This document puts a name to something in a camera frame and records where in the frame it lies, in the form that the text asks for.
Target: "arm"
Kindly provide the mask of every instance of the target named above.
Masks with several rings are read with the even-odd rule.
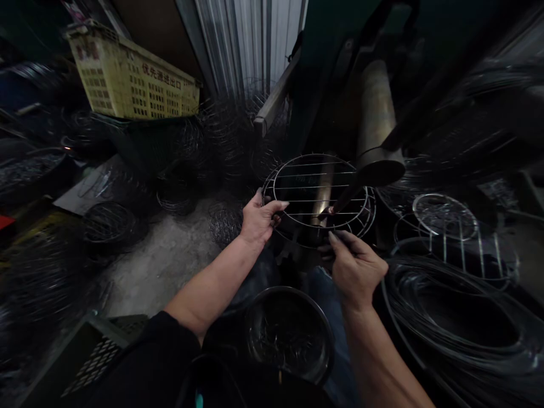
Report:
[[[329,241],[336,255],[333,280],[342,295],[351,365],[365,406],[434,407],[372,306],[372,294],[387,273],[387,263],[347,231],[329,233]]]
[[[261,207],[261,189],[244,207],[240,235],[208,266],[195,275],[167,304],[164,311],[200,340],[227,308],[272,235],[273,224],[288,202],[272,201]]]

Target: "forearm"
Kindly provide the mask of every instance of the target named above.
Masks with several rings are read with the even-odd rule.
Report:
[[[234,239],[164,310],[202,338],[227,308],[262,249],[262,243],[249,243],[240,236]]]
[[[434,407],[402,360],[376,311],[342,307],[361,398],[369,407]]]

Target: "black sleeve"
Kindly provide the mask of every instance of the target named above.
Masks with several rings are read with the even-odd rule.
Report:
[[[159,312],[108,368],[87,408],[174,407],[183,375],[199,354],[197,337]]]

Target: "metal panel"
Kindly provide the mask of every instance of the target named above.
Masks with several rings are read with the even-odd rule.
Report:
[[[239,95],[256,84],[269,91],[304,26],[306,0],[194,3],[218,95]]]

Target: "red object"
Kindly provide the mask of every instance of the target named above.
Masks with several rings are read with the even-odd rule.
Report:
[[[0,215],[0,230],[3,230],[7,226],[12,225],[15,222],[15,219]]]

